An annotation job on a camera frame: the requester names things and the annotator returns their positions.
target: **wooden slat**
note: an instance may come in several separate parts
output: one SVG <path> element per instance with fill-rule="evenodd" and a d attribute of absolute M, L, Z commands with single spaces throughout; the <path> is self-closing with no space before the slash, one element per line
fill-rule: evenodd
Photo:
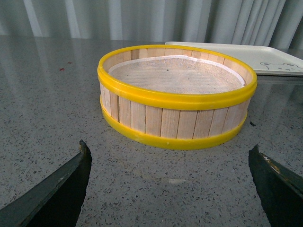
<path fill-rule="evenodd" d="M 214 110 L 200 110 L 197 114 L 194 139 L 208 137 L 213 120 Z"/>
<path fill-rule="evenodd" d="M 108 70 L 113 67 L 114 65 L 116 65 L 117 62 L 117 57 L 114 55 L 110 58 L 108 58 L 104 64 L 103 64 L 103 68 L 106 72 L 108 72 Z"/>
<path fill-rule="evenodd" d="M 193 51 L 192 54 L 191 54 L 191 56 L 192 56 L 193 58 L 200 59 L 200 57 L 201 57 L 201 52 L 200 52 L 200 51 Z"/>
<path fill-rule="evenodd" d="M 100 83 L 102 105 L 105 105 L 104 86 Z"/>
<path fill-rule="evenodd" d="M 196 118 L 197 111 L 180 111 L 177 139 L 193 138 Z"/>
<path fill-rule="evenodd" d="M 131 60 L 131 52 L 130 51 L 123 52 L 123 62 L 130 60 Z"/>
<path fill-rule="evenodd" d="M 147 49 L 140 49 L 139 50 L 139 58 L 148 58 L 148 51 Z"/>
<path fill-rule="evenodd" d="M 123 53 L 123 52 L 122 52 L 122 53 L 118 53 L 118 54 L 116 54 L 116 58 L 117 58 L 117 60 L 116 60 L 116 64 L 122 63 L 122 62 L 124 61 L 124 59 L 123 59 L 123 55 L 124 55 L 124 53 Z"/>
<path fill-rule="evenodd" d="M 154 136 L 161 135 L 162 108 L 146 106 L 145 133 Z"/>
<path fill-rule="evenodd" d="M 248 109 L 248 106 L 249 106 L 249 104 L 250 104 L 250 99 L 247 100 L 247 101 L 245 102 L 245 104 L 243 105 L 243 107 L 242 107 L 242 114 L 241 114 L 240 122 L 242 122 L 242 121 L 244 120 L 244 117 L 246 116 L 247 109 Z"/>
<path fill-rule="evenodd" d="M 118 96 L 112 92 L 110 92 L 110 111 L 112 117 L 119 121 L 119 99 Z"/>
<path fill-rule="evenodd" d="M 182 55 L 183 49 L 175 49 L 175 55 Z"/>
<path fill-rule="evenodd" d="M 165 48 L 157 48 L 156 49 L 156 56 L 155 57 L 161 57 L 165 56 Z"/>
<path fill-rule="evenodd" d="M 147 57 L 148 58 L 157 57 L 157 48 L 147 49 Z"/>
<path fill-rule="evenodd" d="M 119 97 L 119 121 L 131 127 L 131 101 L 122 97 Z"/>
<path fill-rule="evenodd" d="M 146 105 L 131 102 L 131 127 L 134 130 L 145 132 Z"/>
<path fill-rule="evenodd" d="M 245 80 L 245 84 L 249 84 L 252 81 L 252 75 L 249 71 L 246 71 L 242 77 Z"/>
<path fill-rule="evenodd" d="M 105 70 L 105 72 L 108 72 L 108 70 L 109 70 L 109 61 L 108 61 L 108 59 L 103 63 L 102 67 Z"/>
<path fill-rule="evenodd" d="M 191 50 L 183 50 L 182 55 L 186 55 L 186 56 L 188 56 L 188 57 L 191 57 L 192 52 L 193 52 L 193 51 L 191 51 Z"/>
<path fill-rule="evenodd" d="M 180 110 L 163 109 L 161 137 L 177 137 L 179 116 Z"/>
<path fill-rule="evenodd" d="M 208 60 L 209 53 L 201 52 L 200 59 Z"/>
<path fill-rule="evenodd" d="M 228 107 L 222 133 L 230 131 L 239 125 L 243 104 L 244 103 Z"/>
<path fill-rule="evenodd" d="M 104 87 L 104 107 L 109 115 L 111 115 L 111 109 L 110 109 L 110 92 L 109 90 Z"/>
<path fill-rule="evenodd" d="M 139 59 L 139 49 L 131 51 L 131 60 Z"/>
<path fill-rule="evenodd" d="M 244 68 L 243 66 L 239 65 L 238 69 L 235 70 L 242 78 L 243 80 L 245 81 L 245 84 L 244 85 L 247 85 L 248 84 L 248 80 L 247 80 L 247 69 Z"/>
<path fill-rule="evenodd" d="M 225 59 L 223 65 L 227 66 L 228 68 L 234 70 L 235 72 L 239 71 L 240 65 L 235 61 Z"/>
<path fill-rule="evenodd" d="M 175 49 L 166 48 L 165 49 L 165 56 L 175 55 Z"/>
<path fill-rule="evenodd" d="M 209 131 L 210 137 L 222 133 L 227 110 L 228 108 L 214 110 L 213 120 Z"/>
<path fill-rule="evenodd" d="M 208 56 L 208 59 L 209 59 L 210 61 L 214 61 L 214 62 L 223 64 L 225 58 L 224 58 L 224 57 L 217 56 L 217 55 L 210 54 L 210 55 Z"/>

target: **speckled countertop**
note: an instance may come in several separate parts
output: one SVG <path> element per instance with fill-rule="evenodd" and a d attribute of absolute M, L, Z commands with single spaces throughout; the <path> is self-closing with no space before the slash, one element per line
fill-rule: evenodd
<path fill-rule="evenodd" d="M 303 176 L 302 80 L 259 77 L 241 132 L 223 145 L 154 148 L 112 129 L 99 103 L 99 59 L 139 44 L 147 43 L 0 36 L 0 208 L 76 155 L 83 139 L 93 162 L 77 226 L 270 226 L 248 151 L 259 144 Z"/>

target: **white curtain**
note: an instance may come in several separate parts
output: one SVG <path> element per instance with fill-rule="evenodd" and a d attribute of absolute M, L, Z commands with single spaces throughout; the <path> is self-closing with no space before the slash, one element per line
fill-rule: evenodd
<path fill-rule="evenodd" d="M 0 35 L 303 49 L 303 0 L 1 0 Z"/>

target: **dark gray blade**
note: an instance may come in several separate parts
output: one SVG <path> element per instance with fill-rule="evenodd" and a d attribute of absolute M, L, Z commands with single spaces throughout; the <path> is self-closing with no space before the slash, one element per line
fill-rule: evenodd
<path fill-rule="evenodd" d="M 19 199 L 0 210 L 2 227 L 76 226 L 91 169 L 89 148 L 81 152 Z"/>
<path fill-rule="evenodd" d="M 258 150 L 249 166 L 262 207 L 273 227 L 303 227 L 303 178 Z"/>

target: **white mesh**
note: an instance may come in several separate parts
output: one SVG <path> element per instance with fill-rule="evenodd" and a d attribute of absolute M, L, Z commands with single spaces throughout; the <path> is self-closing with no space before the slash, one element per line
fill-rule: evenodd
<path fill-rule="evenodd" d="M 239 89 L 243 78 L 225 65 L 172 55 L 125 61 L 108 73 L 127 84 L 176 94 L 213 94 Z"/>

